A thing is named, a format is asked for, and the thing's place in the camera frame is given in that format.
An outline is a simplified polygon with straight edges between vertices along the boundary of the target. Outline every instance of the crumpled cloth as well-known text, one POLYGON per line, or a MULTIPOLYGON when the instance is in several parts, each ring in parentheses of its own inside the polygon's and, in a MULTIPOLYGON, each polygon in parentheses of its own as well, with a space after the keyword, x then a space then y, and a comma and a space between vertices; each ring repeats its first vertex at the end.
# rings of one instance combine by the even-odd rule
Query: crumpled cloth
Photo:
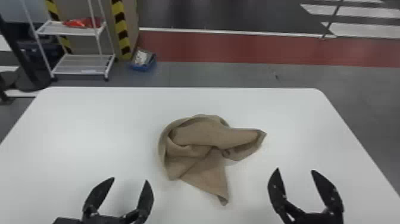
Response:
POLYGON ((239 161, 254 153, 266 133, 235 129, 219 116, 199 114, 170 123, 162 132, 158 153, 171 181, 181 179, 229 201, 224 158, 239 161))

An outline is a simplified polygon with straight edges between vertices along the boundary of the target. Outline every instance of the red wall stripe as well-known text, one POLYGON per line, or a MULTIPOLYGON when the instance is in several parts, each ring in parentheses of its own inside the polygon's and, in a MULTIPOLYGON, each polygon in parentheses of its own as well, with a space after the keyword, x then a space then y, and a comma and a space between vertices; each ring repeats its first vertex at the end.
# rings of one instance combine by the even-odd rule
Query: red wall stripe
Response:
POLYGON ((159 61, 400 67, 400 41, 141 31, 159 61))

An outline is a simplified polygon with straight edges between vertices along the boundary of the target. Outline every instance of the gray floor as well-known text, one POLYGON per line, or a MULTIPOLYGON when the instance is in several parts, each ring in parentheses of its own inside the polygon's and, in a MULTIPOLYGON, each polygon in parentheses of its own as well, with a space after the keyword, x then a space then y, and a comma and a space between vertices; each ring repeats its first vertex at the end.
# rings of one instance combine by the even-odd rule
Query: gray floor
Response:
MULTIPOLYGON (((400 69, 240 63, 158 63, 147 72, 118 63, 111 80, 60 77, 59 86, 299 87, 323 91, 400 192, 400 69)), ((0 140, 30 104, 0 107, 0 140)))

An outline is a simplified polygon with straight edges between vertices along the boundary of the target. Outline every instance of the hazard tape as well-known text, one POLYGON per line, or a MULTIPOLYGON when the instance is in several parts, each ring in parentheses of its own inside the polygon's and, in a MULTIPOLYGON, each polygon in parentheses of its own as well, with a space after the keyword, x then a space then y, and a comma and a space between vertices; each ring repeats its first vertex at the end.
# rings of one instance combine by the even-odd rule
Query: hazard tape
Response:
MULTIPOLYGON (((57 6, 55 5, 53 0, 45 0, 47 10, 49 11, 50 17, 53 21, 60 21, 60 17, 58 15, 57 6)), ((72 54, 71 50, 71 42, 67 39, 66 36, 60 36, 60 42, 64 46, 65 50, 68 54, 72 54)))
POLYGON ((115 32, 118 36, 118 44, 121 50, 121 58, 129 60, 132 57, 128 39, 128 25, 125 19, 124 4, 122 0, 111 0, 112 16, 115 19, 115 32))

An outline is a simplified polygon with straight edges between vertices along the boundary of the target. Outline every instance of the white floor marking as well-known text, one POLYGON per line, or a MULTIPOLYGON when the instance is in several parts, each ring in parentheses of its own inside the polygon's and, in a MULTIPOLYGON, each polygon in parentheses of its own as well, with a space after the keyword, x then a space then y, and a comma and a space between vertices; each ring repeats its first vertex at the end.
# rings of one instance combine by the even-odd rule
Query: white floor marking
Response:
MULTIPOLYGON (((310 5, 301 4, 309 13, 314 15, 332 15, 336 9, 334 5, 310 5)), ((400 10, 391 8, 366 8, 347 7, 339 8, 337 15, 374 17, 374 18, 400 18, 400 10)))
MULTIPOLYGON (((340 0, 320 0, 320 1, 336 1, 339 2, 340 0)), ((345 2, 372 2, 372 3, 382 3, 380 0, 345 0, 345 2)))
POLYGON ((2 35, 0 35, 0 51, 12 51, 2 35))
POLYGON ((338 36, 400 38, 400 26, 333 23, 330 31, 338 36))
POLYGON ((35 92, 22 92, 18 89, 9 89, 5 91, 5 93, 9 97, 36 97, 39 94, 40 91, 35 91, 35 92))
POLYGON ((0 72, 2 71, 16 71, 18 66, 0 66, 0 72))

